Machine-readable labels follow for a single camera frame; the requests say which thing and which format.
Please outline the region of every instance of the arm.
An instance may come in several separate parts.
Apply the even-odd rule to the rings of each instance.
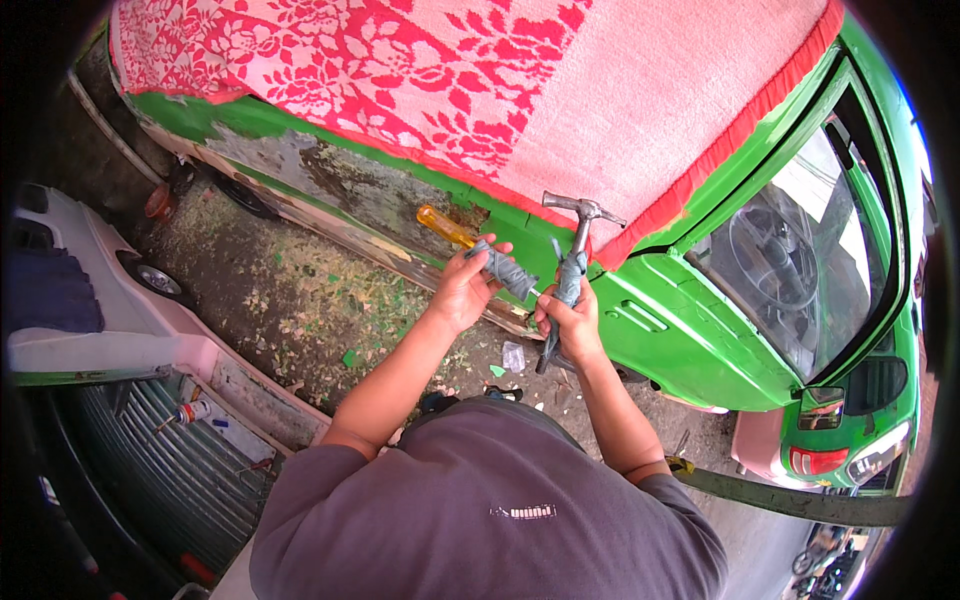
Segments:
[[[577,368],[593,433],[607,466],[632,484],[654,473],[670,474],[657,432],[627,394],[600,343],[596,295],[586,278],[580,281],[580,301],[575,308],[549,296],[552,290],[540,296],[534,314],[537,327],[544,335],[550,330],[548,315],[560,325],[561,348]]]
[[[488,242],[495,235],[482,236]],[[509,252],[513,245],[497,244]],[[396,349],[376,366],[337,408],[326,434],[316,444],[347,445],[368,461],[400,427],[461,332],[476,323],[502,285],[482,272],[487,253],[465,260],[459,252],[446,263],[437,293]]]

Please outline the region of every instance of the pink blanket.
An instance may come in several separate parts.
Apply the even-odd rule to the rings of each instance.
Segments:
[[[574,228],[607,269],[816,64],[838,0],[120,0],[125,91],[244,94]]]

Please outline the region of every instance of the yellow screwdriver handle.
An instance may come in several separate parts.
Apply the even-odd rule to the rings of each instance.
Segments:
[[[467,233],[467,230],[457,225],[430,204],[424,204],[417,211],[417,220],[439,233],[442,238],[454,244],[460,244],[464,248],[473,248],[473,238]]]

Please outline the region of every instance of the hammer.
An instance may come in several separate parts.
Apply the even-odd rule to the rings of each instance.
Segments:
[[[550,241],[553,242],[553,250],[557,253],[557,261],[560,262],[560,283],[554,290],[553,297],[573,308],[580,298],[580,279],[587,274],[586,248],[590,222],[597,218],[607,219],[620,225],[621,228],[626,227],[627,222],[604,210],[593,200],[587,200],[586,198],[575,200],[566,196],[551,194],[544,190],[543,205],[574,210],[577,213],[577,233],[573,238],[573,247],[570,248],[566,258],[564,258],[563,251],[560,250],[560,243],[557,242],[556,238],[550,238]],[[543,375],[546,372],[547,363],[551,360],[556,360],[562,367],[572,371],[572,365],[563,360],[562,356],[559,356],[559,341],[560,328],[551,317],[550,333],[547,334],[546,341],[543,343],[543,353],[537,362],[537,374]]]

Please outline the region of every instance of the hammer head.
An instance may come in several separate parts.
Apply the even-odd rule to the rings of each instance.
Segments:
[[[576,211],[577,221],[579,223],[588,223],[593,219],[600,218],[613,221],[621,228],[627,226],[626,221],[614,215],[613,213],[604,210],[593,200],[588,200],[586,198],[581,198],[578,200],[575,198],[568,198],[567,196],[551,194],[550,192],[544,190],[543,205],[547,207],[565,208],[566,210]]]

